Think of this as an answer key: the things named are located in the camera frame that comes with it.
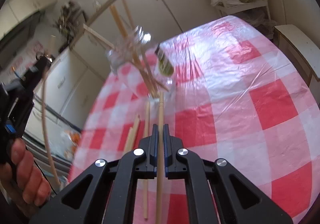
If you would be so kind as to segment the person's left hand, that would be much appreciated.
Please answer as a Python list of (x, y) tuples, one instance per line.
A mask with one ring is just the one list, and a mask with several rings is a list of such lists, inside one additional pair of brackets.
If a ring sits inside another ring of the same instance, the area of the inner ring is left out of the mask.
[(20, 212), (30, 218), (49, 199), (51, 187), (21, 138), (11, 145), (10, 158), (16, 169), (2, 164), (1, 184)]

